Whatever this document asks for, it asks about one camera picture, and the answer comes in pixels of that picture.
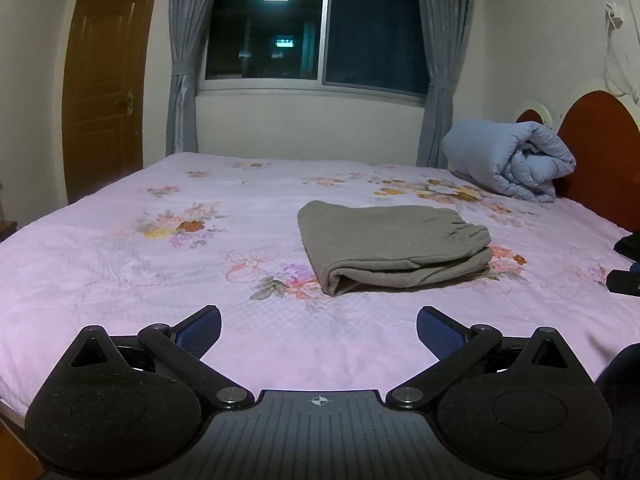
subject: window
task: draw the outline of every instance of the window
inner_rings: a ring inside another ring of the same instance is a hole
[[[418,0],[215,0],[200,90],[309,89],[421,102]]]

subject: door panel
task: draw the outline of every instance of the door panel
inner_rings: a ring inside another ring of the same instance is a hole
[[[153,0],[78,0],[65,64],[69,203],[142,168],[142,94]]]

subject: folded gray-green garment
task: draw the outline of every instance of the folded gray-green garment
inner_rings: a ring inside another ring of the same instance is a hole
[[[414,288],[488,270],[489,231],[453,209],[406,205],[349,208],[314,201],[298,225],[322,291]]]

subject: person's leg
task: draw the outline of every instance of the person's leg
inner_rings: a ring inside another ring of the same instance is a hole
[[[620,352],[596,380],[613,415],[613,432],[596,473],[604,480],[640,479],[640,344]]]

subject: window sill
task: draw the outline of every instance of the window sill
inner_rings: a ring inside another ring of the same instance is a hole
[[[425,97],[371,88],[321,85],[316,80],[300,79],[207,79],[200,81],[197,95],[225,94],[296,94],[331,96],[380,101],[424,108]]]

